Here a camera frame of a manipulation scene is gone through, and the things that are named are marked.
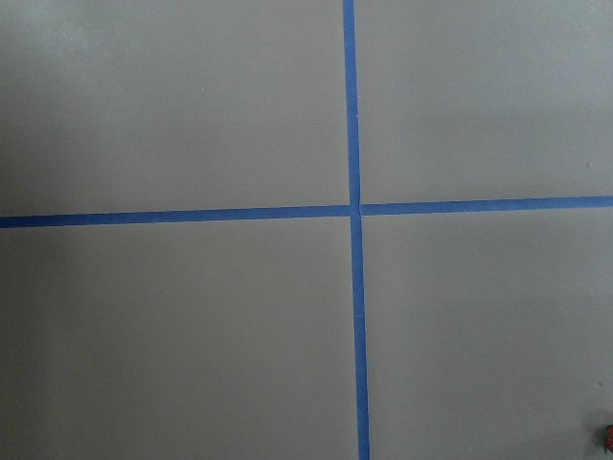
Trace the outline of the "red strawberry on table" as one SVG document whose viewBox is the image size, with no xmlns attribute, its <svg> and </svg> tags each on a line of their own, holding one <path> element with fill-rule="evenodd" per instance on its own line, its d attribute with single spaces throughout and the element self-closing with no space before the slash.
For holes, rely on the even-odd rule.
<svg viewBox="0 0 613 460">
<path fill-rule="evenodd" d="M 607 425 L 603 429 L 602 445 L 605 452 L 613 453 L 613 425 Z"/>
</svg>

